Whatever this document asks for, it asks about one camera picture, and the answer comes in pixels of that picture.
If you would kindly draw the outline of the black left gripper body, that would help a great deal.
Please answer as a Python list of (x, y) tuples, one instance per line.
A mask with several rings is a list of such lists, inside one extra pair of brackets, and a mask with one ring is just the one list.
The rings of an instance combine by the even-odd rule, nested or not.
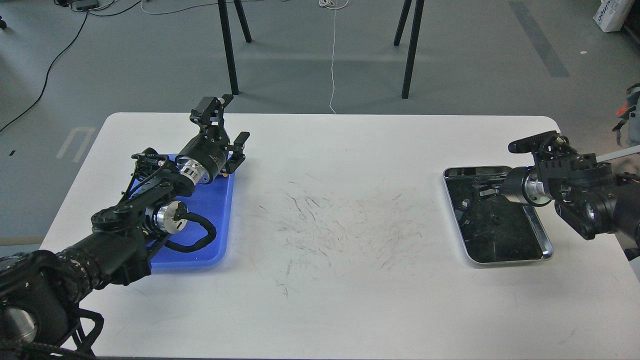
[(209, 184), (219, 175), (234, 173), (233, 162), (228, 158), (231, 142), (228, 134), (207, 135), (200, 133), (193, 137), (174, 161), (179, 173), (195, 185)]

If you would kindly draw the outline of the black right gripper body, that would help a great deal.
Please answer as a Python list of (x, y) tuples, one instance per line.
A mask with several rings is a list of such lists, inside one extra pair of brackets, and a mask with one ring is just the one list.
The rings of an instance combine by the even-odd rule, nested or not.
[(509, 202), (530, 207), (548, 205), (544, 183), (533, 167), (515, 167), (508, 171), (500, 186), (500, 194)]

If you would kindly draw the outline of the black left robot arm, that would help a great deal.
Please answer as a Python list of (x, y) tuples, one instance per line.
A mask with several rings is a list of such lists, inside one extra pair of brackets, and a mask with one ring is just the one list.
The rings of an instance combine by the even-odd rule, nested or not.
[(3, 360), (93, 360), (105, 319), (80, 307), (85, 297), (149, 276), (161, 248), (192, 253), (215, 240), (215, 226), (179, 198), (192, 196), (199, 183), (233, 174), (245, 161), (250, 133), (231, 141), (224, 127), (233, 98), (202, 98), (189, 116), (199, 132), (174, 159), (150, 147), (134, 153), (126, 191), (117, 204), (92, 215), (90, 235), (58, 253), (1, 258)]

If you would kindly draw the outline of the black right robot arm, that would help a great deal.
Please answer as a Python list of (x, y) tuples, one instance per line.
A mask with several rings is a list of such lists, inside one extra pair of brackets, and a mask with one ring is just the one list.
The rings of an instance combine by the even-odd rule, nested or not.
[(638, 174), (614, 173), (594, 153), (578, 153), (566, 136), (546, 131), (510, 142), (513, 154), (531, 153), (533, 166), (514, 167), (477, 185), (481, 199), (503, 196), (532, 207), (553, 203), (558, 216), (583, 239), (621, 233), (640, 239)]

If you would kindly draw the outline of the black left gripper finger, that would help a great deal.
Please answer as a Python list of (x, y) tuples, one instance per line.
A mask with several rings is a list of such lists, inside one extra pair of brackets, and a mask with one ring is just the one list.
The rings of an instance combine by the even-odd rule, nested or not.
[(204, 96), (190, 111), (189, 120), (199, 127), (199, 137), (210, 142), (230, 143), (224, 127), (224, 112), (233, 99), (233, 95)]
[(238, 134), (233, 143), (229, 143), (223, 149), (229, 154), (229, 157), (222, 167), (223, 174), (233, 174), (238, 167), (245, 161), (244, 154), (245, 144), (250, 137), (250, 132), (242, 131)]

